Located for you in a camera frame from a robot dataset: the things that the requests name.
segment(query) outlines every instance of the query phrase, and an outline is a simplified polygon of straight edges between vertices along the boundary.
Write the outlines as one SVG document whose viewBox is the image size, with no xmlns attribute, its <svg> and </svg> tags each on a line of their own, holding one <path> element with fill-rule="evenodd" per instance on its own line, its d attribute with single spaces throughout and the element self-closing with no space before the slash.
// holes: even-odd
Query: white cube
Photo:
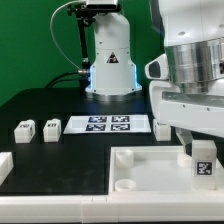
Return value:
<svg viewBox="0 0 224 224">
<path fill-rule="evenodd" d="M 0 186 L 13 169 L 12 153 L 0 153 Z"/>
<path fill-rule="evenodd" d="M 157 141 L 171 141 L 171 127 L 153 120 L 153 131 Z"/>
<path fill-rule="evenodd" d="M 61 136 L 61 121 L 53 119 L 47 121 L 44 127 L 44 142 L 58 142 Z"/>
<path fill-rule="evenodd" d="M 216 189 L 216 157 L 214 141 L 192 142 L 192 183 L 195 189 Z"/>
<path fill-rule="evenodd" d="M 30 143 L 35 135 L 35 122 L 33 120 L 21 121 L 14 130 L 16 143 Z"/>
</svg>

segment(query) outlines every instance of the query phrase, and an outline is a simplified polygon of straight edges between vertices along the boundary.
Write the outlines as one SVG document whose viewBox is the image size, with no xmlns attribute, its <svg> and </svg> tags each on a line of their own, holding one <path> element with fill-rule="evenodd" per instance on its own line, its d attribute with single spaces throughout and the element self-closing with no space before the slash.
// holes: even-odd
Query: black cable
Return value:
<svg viewBox="0 0 224 224">
<path fill-rule="evenodd" d="M 55 77 L 54 79 L 52 79 L 46 86 L 45 88 L 50 88 L 50 86 L 56 82 L 57 80 L 61 79 L 61 78 L 64 78 L 66 76 L 70 76 L 70 75 L 74 75 L 74 74 L 78 74 L 78 71 L 74 71 L 74 72 L 66 72 L 66 73 L 63 73 L 57 77 Z"/>
<path fill-rule="evenodd" d="M 57 83 L 60 82 L 72 82 L 72 81 L 78 81 L 79 79 L 62 79 L 62 80 L 57 80 L 54 83 L 52 83 L 48 88 L 52 88 L 53 86 L 55 86 Z"/>
</svg>

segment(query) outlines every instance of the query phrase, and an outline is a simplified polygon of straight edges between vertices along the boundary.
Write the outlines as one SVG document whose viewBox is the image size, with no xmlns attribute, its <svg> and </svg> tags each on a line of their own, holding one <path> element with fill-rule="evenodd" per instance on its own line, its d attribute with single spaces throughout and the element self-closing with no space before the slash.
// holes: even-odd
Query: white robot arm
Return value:
<svg viewBox="0 0 224 224">
<path fill-rule="evenodd" d="M 224 137 L 223 8 L 223 0 L 159 0 L 166 54 L 145 68 L 157 79 L 150 97 L 159 122 Z"/>
<path fill-rule="evenodd" d="M 87 0 L 90 9 L 117 7 L 117 0 Z M 142 89 L 130 56 L 130 25 L 118 13 L 98 13 L 94 34 L 96 59 L 91 66 L 87 96 L 101 101 L 121 101 Z"/>
</svg>

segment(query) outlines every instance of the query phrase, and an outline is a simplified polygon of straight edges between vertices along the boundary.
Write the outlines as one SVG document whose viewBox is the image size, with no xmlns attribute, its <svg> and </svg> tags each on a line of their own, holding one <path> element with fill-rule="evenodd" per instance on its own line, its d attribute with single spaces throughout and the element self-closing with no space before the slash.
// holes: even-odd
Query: black tabletop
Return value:
<svg viewBox="0 0 224 224">
<path fill-rule="evenodd" d="M 57 118 L 64 130 L 72 115 L 124 115 L 151 113 L 147 94 L 125 102 L 103 103 L 87 99 L 79 89 L 30 89 L 0 108 L 0 152 L 13 152 L 14 169 L 0 187 L 0 196 L 106 195 L 112 146 L 179 145 L 158 143 L 151 133 L 62 135 L 58 143 L 44 143 L 43 127 Z M 15 144 L 14 129 L 32 119 L 36 135 L 30 144 Z M 197 135 L 198 138 L 211 138 Z M 218 148 L 223 140 L 215 138 Z"/>
</svg>

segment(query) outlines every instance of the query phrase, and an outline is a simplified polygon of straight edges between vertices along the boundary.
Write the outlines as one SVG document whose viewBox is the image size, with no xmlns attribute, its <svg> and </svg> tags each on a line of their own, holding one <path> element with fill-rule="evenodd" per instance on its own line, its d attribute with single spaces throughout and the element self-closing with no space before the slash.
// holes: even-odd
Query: white paper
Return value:
<svg viewBox="0 0 224 224">
<path fill-rule="evenodd" d="M 147 115 L 72 116 L 64 134 L 150 133 Z"/>
</svg>

